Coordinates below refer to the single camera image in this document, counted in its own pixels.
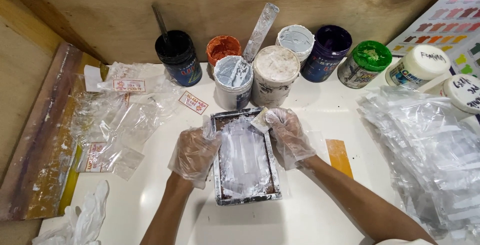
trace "plastic glove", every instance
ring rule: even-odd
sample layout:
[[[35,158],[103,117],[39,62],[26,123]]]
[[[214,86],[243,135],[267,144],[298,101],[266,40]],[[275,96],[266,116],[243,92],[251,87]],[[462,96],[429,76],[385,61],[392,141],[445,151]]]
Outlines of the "plastic glove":
[[[272,108],[265,113],[265,120],[272,126],[272,136],[285,162],[285,170],[296,168],[298,161],[316,155],[297,115],[291,109]]]
[[[168,164],[170,170],[202,190],[205,188],[208,170],[222,144],[221,132],[212,135],[210,120],[207,119],[208,117],[205,118],[203,127],[180,133]]]

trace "purple paint jar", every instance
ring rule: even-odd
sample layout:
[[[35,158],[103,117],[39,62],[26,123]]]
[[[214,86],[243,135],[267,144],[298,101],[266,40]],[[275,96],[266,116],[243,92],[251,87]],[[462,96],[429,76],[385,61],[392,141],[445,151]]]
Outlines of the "purple paint jar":
[[[315,33],[315,43],[301,68],[302,76],[311,82],[323,82],[332,74],[352,46],[351,35],[342,27],[323,26]]]

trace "orange paint jar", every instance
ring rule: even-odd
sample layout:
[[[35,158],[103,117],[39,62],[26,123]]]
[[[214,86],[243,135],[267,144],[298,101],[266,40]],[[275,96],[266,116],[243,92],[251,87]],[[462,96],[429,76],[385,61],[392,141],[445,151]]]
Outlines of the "orange paint jar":
[[[231,36],[214,37],[207,45],[208,70],[213,75],[217,61],[228,55],[242,55],[240,42]]]

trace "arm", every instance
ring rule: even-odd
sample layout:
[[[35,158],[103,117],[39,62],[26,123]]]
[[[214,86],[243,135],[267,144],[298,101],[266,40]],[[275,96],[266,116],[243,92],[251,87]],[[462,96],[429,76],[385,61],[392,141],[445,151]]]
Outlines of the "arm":
[[[436,244],[407,214],[331,167],[318,156],[310,157],[300,164],[313,171],[318,180],[375,242],[387,239],[423,239]]]
[[[188,196],[205,187],[208,170],[221,144],[221,134],[211,135],[209,126],[182,131],[168,168],[162,201],[140,245],[173,245]]]
[[[265,119],[272,126],[277,149],[285,162],[293,161],[312,170],[375,242],[423,239],[436,244],[408,215],[312,153],[308,138],[292,110],[273,108],[267,111]]]
[[[193,189],[190,181],[172,172],[166,181],[162,202],[140,245],[175,244],[180,218]]]

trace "plywood wall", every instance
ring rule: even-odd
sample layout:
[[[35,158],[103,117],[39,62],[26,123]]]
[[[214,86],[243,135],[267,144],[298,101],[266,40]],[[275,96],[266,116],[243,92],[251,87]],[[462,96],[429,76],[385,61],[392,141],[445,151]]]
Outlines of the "plywood wall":
[[[0,184],[60,41],[21,2],[0,0]],[[0,222],[1,243],[28,244],[40,223]]]
[[[201,60],[207,42],[233,35],[248,41],[266,2],[280,13],[263,46],[278,31],[300,24],[315,31],[324,24],[347,29],[354,43],[366,39],[388,42],[407,27],[432,0],[45,0],[53,4],[109,63],[158,62],[154,42],[159,30],[150,4],[158,1],[169,29],[188,32]]]

